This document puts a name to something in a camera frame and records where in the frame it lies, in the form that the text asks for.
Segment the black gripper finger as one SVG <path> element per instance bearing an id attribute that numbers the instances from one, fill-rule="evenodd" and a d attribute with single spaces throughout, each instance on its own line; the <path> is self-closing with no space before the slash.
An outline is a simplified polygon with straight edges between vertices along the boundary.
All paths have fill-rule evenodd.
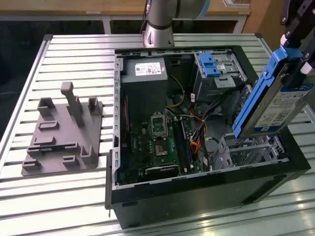
<path id="1" fill-rule="evenodd" d="M 315 27 L 315 1 L 284 0 L 280 24 L 285 26 L 280 40 L 281 45 L 298 48 L 301 41 Z"/>
<path id="2" fill-rule="evenodd" d="M 301 57 L 301 74 L 314 74 L 315 70 L 315 15 L 301 14 L 299 24 L 300 42 L 303 56 Z"/>

